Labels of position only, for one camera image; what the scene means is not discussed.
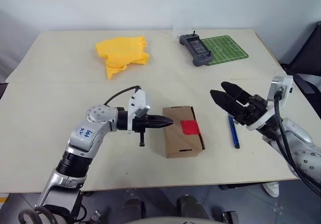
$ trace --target yellow towel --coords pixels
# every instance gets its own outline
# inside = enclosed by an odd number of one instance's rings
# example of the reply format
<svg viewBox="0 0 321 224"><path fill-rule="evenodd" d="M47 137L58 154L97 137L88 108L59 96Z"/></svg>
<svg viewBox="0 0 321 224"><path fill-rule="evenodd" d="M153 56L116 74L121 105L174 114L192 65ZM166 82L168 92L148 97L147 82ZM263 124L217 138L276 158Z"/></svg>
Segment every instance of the yellow towel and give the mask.
<svg viewBox="0 0 321 224"><path fill-rule="evenodd" d="M144 52L145 37L117 37L96 44L98 56L106 58L106 74L110 79L130 63L146 64L149 55Z"/></svg>

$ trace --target green mat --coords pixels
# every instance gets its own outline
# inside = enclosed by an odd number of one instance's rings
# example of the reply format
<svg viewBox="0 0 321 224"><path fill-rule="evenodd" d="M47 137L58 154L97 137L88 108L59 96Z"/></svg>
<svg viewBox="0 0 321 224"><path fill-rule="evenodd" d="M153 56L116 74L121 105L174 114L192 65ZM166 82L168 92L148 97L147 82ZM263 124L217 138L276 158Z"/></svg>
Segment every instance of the green mat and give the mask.
<svg viewBox="0 0 321 224"><path fill-rule="evenodd" d="M202 42L214 55L214 60L207 65L230 62L249 57L249 55L247 55L247 53L244 52L230 36L202 39Z"/></svg>

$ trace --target table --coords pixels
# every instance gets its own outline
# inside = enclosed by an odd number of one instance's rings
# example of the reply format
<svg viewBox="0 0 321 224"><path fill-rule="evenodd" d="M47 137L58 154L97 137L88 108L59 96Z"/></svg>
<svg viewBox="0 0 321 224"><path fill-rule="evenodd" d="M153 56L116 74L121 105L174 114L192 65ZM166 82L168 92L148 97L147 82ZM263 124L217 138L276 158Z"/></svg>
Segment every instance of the table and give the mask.
<svg viewBox="0 0 321 224"><path fill-rule="evenodd" d="M90 166L83 190L294 179L284 159L258 132L237 126L241 148L235 149L227 113L209 94L210 89L221 89L220 83L226 80L267 97L271 79L285 73L252 30L197 33L201 38L229 35L249 58L194 67L171 31L42 33L7 79L0 100L0 192L42 191L86 110L136 84L148 95L149 114L161 114L167 106L192 105L206 149L198 157L167 159L163 130L147 130L145 147L139 147L139 134L111 133ZM149 63L129 66L108 81L95 43L137 35L147 38ZM126 108L129 96L123 94L111 105ZM281 114L306 129L320 145L321 121L297 88Z"/></svg>

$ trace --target red tape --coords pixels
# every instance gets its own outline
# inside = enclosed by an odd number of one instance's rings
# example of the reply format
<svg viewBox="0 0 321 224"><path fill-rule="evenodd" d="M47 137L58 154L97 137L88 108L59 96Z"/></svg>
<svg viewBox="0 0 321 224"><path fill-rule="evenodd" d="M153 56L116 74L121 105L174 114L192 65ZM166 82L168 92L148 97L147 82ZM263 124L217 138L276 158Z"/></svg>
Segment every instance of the red tape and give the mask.
<svg viewBox="0 0 321 224"><path fill-rule="evenodd" d="M181 120L183 133L186 135L199 135L200 129L196 120Z"/></svg>

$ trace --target blue pen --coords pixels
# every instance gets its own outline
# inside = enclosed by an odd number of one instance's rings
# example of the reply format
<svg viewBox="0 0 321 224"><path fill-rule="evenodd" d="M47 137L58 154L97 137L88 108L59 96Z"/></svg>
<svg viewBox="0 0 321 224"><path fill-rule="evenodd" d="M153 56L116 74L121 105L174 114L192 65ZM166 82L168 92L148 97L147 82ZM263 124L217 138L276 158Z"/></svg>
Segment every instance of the blue pen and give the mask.
<svg viewBox="0 0 321 224"><path fill-rule="evenodd" d="M240 148L240 143L239 143L239 139L237 138L236 129L235 129L235 125L234 125L234 120L233 120L233 117L231 115L229 115L229 123L230 123L230 128L231 128L231 133L232 133L232 137L233 137L234 146L235 146L236 149L239 149Z"/></svg>

